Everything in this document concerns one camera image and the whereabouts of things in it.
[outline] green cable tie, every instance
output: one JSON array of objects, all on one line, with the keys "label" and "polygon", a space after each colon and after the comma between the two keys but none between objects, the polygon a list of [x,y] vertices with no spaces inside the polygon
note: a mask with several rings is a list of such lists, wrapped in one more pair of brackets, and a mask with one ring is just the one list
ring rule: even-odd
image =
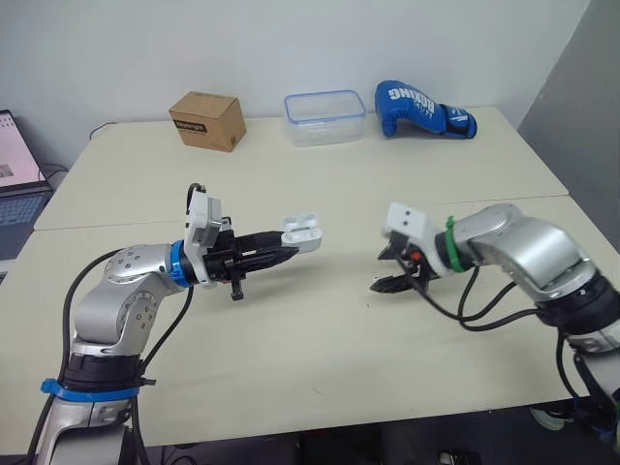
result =
[{"label": "green cable tie", "polygon": [[449,265],[457,273],[462,273],[465,269],[461,266],[456,244],[454,244],[454,223],[454,217],[450,216],[446,222],[446,249],[448,250]]}]

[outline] laptop keyboard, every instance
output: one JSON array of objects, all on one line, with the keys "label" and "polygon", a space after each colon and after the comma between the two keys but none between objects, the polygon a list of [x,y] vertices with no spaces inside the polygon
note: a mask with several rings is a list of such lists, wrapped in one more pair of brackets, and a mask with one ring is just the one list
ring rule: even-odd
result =
[{"label": "laptop keyboard", "polygon": [[0,227],[32,222],[43,196],[0,201]]}]

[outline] laptop screen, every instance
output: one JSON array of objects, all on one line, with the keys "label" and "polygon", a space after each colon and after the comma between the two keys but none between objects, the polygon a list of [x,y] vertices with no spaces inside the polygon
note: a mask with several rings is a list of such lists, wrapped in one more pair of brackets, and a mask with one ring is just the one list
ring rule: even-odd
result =
[{"label": "laptop screen", "polygon": [[9,111],[0,111],[0,189],[45,182]]}]

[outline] gray wall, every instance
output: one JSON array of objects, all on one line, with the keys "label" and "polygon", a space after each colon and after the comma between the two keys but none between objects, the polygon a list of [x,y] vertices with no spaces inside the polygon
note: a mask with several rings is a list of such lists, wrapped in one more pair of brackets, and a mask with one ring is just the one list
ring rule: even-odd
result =
[{"label": "gray wall", "polygon": [[399,78],[517,126],[590,0],[0,0],[0,107],[70,166],[106,121],[168,119],[188,90],[279,114],[296,92]]},{"label": "gray wall", "polygon": [[593,0],[519,133],[620,251],[620,0]]}]

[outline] floor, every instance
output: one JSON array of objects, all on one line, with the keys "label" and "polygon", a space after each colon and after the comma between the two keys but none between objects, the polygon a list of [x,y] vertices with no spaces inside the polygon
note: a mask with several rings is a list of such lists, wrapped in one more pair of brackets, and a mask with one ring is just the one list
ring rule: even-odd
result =
[{"label": "floor", "polygon": [[[441,450],[475,451],[483,465],[620,464],[620,454],[578,425],[548,431],[527,408],[148,448],[148,454],[152,465],[436,465]],[[17,459],[0,457],[0,465]]]}]

